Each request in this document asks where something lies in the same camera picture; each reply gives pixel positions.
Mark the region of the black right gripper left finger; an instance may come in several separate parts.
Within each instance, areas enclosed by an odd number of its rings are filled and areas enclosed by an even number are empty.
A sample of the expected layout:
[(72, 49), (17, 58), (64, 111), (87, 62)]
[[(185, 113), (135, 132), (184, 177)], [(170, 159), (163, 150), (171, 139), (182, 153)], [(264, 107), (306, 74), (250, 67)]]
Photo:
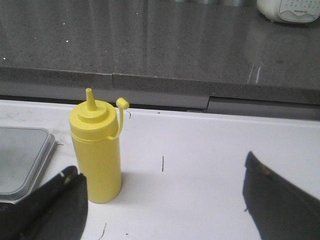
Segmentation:
[(0, 212), (2, 240), (79, 240), (88, 216), (86, 177), (71, 165)]

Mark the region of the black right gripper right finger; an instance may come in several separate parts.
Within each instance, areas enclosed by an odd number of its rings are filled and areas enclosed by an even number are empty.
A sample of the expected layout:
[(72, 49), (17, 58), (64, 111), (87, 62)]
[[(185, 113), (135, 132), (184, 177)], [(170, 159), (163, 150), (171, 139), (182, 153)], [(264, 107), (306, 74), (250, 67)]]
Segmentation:
[(249, 152), (242, 195), (263, 240), (318, 240), (320, 201)]

